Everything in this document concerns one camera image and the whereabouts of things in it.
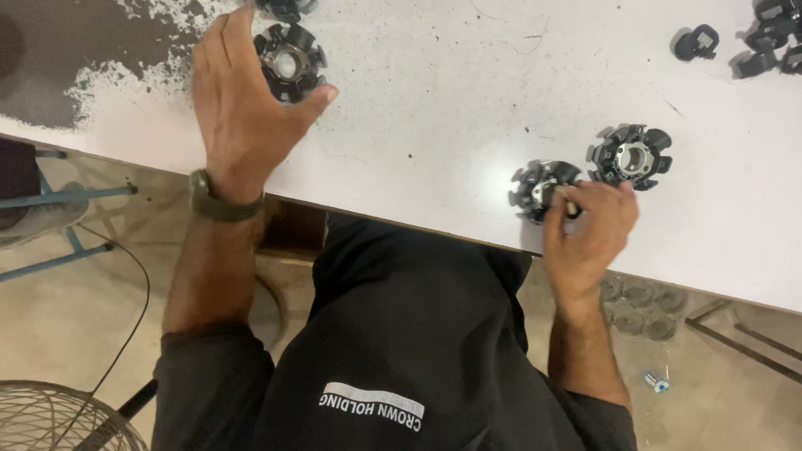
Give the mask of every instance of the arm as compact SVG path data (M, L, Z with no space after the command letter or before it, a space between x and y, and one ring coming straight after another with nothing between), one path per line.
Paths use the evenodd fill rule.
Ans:
M192 97L217 197L248 205L338 92L323 86L282 107L261 73L250 34L253 8L217 18L195 46ZM224 223L195 217L173 276L164 333L247 323L261 217Z
M557 303L549 376L565 390L631 410L599 305L599 282L638 218L632 185L582 182L566 196L585 211L585 227L563 232L565 198L555 193L544 223L544 267Z
M250 36L253 9L217 18L195 46L195 113L211 192L254 203L270 173L334 100L319 87L282 107L270 93ZM152 449L246 449L273 375L248 328L261 217L194 217L164 313Z

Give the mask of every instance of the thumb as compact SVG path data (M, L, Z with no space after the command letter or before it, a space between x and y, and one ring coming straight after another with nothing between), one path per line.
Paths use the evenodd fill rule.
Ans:
M308 128L334 102L337 95L339 91L330 84L316 87L301 103L292 107L293 114Z
M556 251L561 245L565 234L563 233L562 223L565 220L565 197L562 193L555 191L552 194L551 206L546 212L543 221L543 252L550 254Z

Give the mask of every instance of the white logo stripe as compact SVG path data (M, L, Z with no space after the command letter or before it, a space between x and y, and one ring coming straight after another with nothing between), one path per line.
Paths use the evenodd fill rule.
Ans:
M368 392L367 390L360 390L359 388L354 388L348 384L341 384L339 382L329 382L326 384L326 389L323 390L323 393L344 396L357 402L379 402L389 404L401 410L406 410L418 418L423 418L423 404L396 395L395 393L382 392L380 390Z

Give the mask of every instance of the man's right hand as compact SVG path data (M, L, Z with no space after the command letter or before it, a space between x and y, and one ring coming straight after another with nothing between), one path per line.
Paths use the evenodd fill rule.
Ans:
M192 97L218 197L249 204L270 173L337 97L325 85L291 108L273 97L253 46L253 6L223 14L192 50Z
M598 312L599 282L626 246L638 219L638 204L629 182L615 189L583 181L569 187L566 196L585 211L585 226L577 234L563 232L566 199L555 193L543 228L543 265L558 313L570 319Z

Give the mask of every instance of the center hole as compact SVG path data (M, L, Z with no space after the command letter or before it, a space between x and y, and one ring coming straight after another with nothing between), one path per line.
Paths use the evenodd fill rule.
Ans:
M646 162L646 156L639 148L630 147L629 152L621 155L621 166L627 171L637 171Z
M276 73L284 79L292 79L298 71L298 57L291 53L282 53L276 58Z

